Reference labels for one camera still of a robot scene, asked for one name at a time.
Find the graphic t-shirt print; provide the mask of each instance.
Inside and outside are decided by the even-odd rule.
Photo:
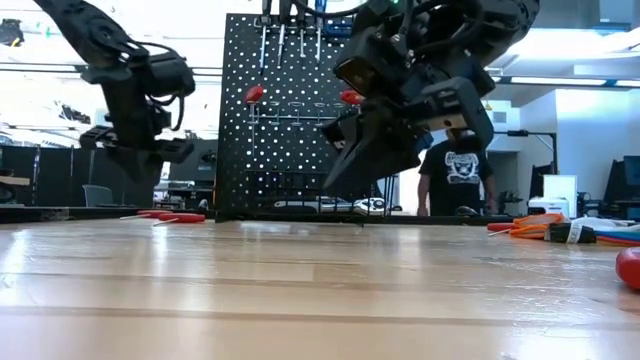
[[[456,154],[448,151],[444,156],[449,184],[479,184],[478,156],[476,154]]]

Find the wooden tabletop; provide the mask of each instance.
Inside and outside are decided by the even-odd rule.
[[[637,359],[619,249],[480,227],[0,226],[0,359]]]

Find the screwdriver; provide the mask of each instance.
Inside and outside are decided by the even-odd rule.
[[[305,59],[307,54],[304,53],[304,35],[305,28],[307,27],[307,19],[304,13],[304,10],[300,7],[300,5],[296,4],[296,25],[298,25],[298,29],[300,31],[300,59]]]
[[[316,11],[324,13],[327,11],[327,0],[316,0]],[[318,37],[318,44],[316,48],[316,66],[320,66],[320,49],[322,46],[322,25],[323,20],[320,17],[316,18],[316,36]]]
[[[291,15],[291,0],[280,0],[280,39],[278,40],[278,69],[282,66],[282,52],[284,51],[284,38],[289,25],[289,16]]]
[[[262,45],[260,47],[260,75],[264,72],[264,56],[267,46],[267,27],[271,26],[271,2],[272,0],[262,0],[262,15],[260,16],[260,24],[262,24]]]

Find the red object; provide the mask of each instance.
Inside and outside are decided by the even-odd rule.
[[[157,219],[162,214],[171,214],[169,210],[139,210],[138,215],[149,219]]]
[[[264,95],[264,88],[260,85],[256,85],[249,89],[244,96],[244,102],[246,104],[258,102],[262,95]]]
[[[204,215],[200,215],[200,214],[161,214],[158,217],[158,220],[160,221],[171,221],[171,222],[177,222],[177,223],[188,223],[188,224],[194,224],[194,223],[199,223],[199,222],[204,222]]]
[[[515,227],[513,223],[493,223],[487,225],[487,230],[491,232],[498,232],[504,230],[512,230]]]
[[[340,99],[347,104],[360,105],[364,100],[364,96],[358,94],[355,90],[345,90],[340,93]]]
[[[640,290],[640,247],[628,248],[618,254],[616,274],[627,286]]]

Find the workshop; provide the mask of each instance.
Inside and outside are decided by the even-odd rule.
[[[0,359],[636,359],[637,14],[1,5]]]

